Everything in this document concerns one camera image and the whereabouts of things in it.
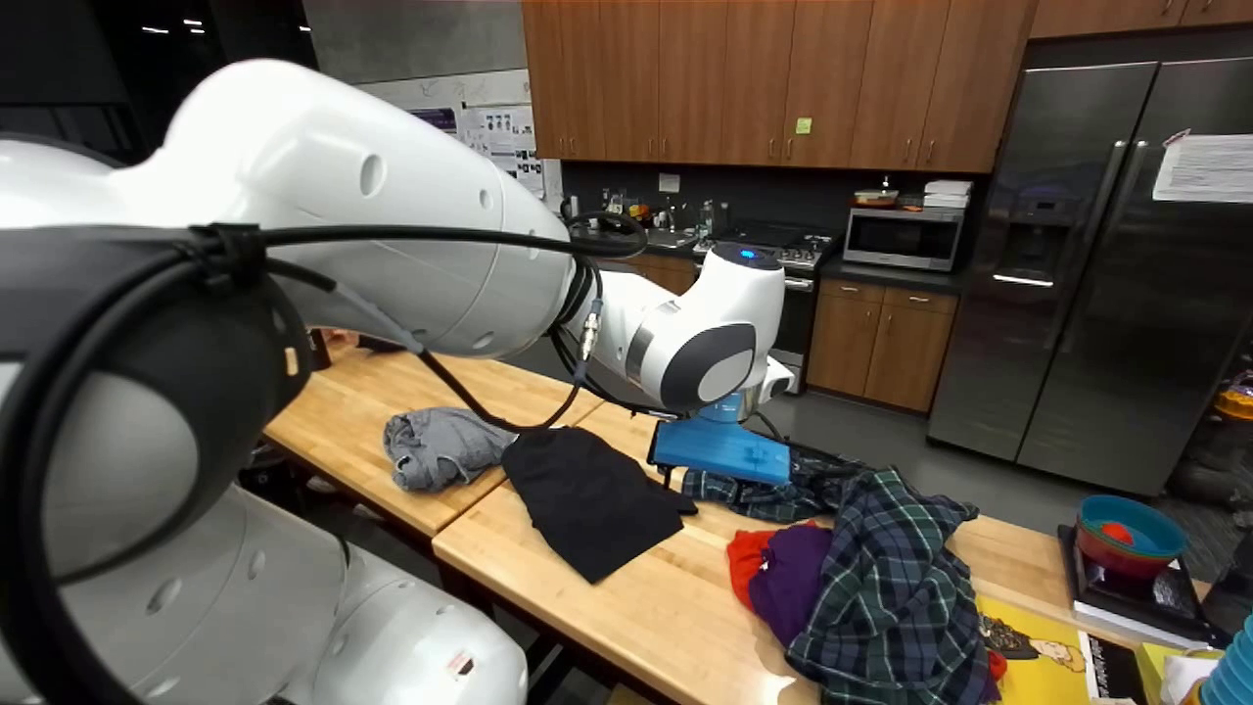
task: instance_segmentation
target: purple cloth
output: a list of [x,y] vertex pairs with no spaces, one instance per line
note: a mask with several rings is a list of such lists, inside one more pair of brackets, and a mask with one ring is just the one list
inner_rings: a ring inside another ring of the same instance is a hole
[[830,558],[830,528],[792,525],[771,538],[761,558],[761,571],[749,583],[750,611],[775,632],[787,648],[806,632],[814,603],[823,596],[823,559]]

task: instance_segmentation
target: lower cabinet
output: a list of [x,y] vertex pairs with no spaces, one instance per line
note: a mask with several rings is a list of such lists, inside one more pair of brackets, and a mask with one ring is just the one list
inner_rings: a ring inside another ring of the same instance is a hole
[[934,290],[823,284],[806,384],[928,410],[957,297]]
[[675,294],[686,294],[697,284],[693,261],[680,256],[637,256],[632,258],[632,271]]

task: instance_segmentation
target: microwave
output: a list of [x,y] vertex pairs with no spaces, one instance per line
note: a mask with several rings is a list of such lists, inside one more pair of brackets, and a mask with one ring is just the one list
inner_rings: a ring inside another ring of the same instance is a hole
[[958,243],[963,213],[852,209],[843,258],[902,271],[951,271]]

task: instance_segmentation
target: kitchen counter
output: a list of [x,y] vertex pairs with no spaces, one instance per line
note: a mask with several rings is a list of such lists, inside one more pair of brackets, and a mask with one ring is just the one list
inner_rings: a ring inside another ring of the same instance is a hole
[[604,235],[573,235],[573,247],[581,247],[585,256],[693,256],[697,238],[680,238],[680,235],[664,235],[664,233],[637,233],[637,235],[617,235],[617,233],[604,233]]
[[889,267],[863,267],[825,258],[817,277],[851,277],[851,284],[880,284],[880,286],[917,286],[917,290],[946,290],[958,294],[963,274],[932,274],[932,271],[889,271]]

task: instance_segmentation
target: wooden table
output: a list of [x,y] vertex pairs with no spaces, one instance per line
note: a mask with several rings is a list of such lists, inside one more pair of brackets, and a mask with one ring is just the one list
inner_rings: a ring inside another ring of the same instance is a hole
[[[442,357],[442,363],[487,409],[513,422],[539,422],[566,396],[566,384],[496,362]],[[463,409],[463,400],[406,352],[348,352],[305,384],[305,391],[265,427],[265,438],[325,478],[348,487],[369,507],[391,512],[423,538],[434,538],[492,487],[501,487],[506,474],[489,469],[470,487],[406,494],[391,478],[384,427],[391,415],[418,409]],[[604,409],[599,396],[581,396],[562,419],[585,419],[594,409]]]
[[[645,459],[655,434],[649,419],[612,405],[581,427],[633,459]],[[506,483],[431,546],[440,559],[675,703],[817,703],[814,682],[782,661],[775,634],[732,598],[723,546],[736,528],[766,525],[702,507],[677,538],[591,589],[539,540]],[[1054,538],[980,519],[951,547],[970,563],[975,590],[1068,619]]]

